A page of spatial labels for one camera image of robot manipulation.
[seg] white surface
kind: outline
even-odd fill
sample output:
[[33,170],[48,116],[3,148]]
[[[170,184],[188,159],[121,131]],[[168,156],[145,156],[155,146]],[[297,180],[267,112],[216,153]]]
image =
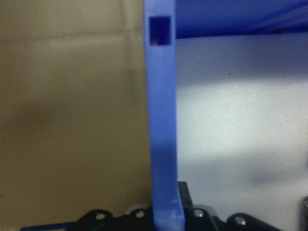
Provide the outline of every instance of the white surface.
[[307,41],[177,40],[179,180],[195,204],[298,230],[308,195]]

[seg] square hole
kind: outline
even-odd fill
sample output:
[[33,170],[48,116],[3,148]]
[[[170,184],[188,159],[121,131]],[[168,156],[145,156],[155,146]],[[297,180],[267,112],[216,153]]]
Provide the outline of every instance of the square hole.
[[171,44],[170,17],[150,17],[150,44],[161,46]]

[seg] blue plastic piece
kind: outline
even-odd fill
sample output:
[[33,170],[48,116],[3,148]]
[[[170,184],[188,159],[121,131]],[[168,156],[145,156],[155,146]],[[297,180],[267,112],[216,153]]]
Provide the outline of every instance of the blue plastic piece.
[[177,176],[175,1],[144,1],[153,218],[157,231],[184,231]]
[[308,31],[308,0],[177,0],[177,38]]

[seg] metal screw head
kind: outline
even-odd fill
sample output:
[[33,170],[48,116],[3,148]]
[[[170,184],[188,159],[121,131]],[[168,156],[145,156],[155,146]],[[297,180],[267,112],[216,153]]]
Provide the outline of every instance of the metal screw head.
[[103,220],[103,219],[105,219],[105,214],[104,213],[97,213],[95,219]]
[[201,209],[195,209],[193,211],[193,214],[197,217],[197,218],[202,218],[203,217],[203,211]]
[[144,216],[145,216],[145,213],[142,210],[136,213],[136,218],[143,218]]
[[243,217],[235,217],[234,221],[237,225],[246,225],[246,220]]

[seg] beige cardboard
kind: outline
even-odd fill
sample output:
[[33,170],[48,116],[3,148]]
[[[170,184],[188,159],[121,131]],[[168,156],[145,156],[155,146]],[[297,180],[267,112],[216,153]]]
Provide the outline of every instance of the beige cardboard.
[[0,1],[0,228],[149,203],[142,0]]

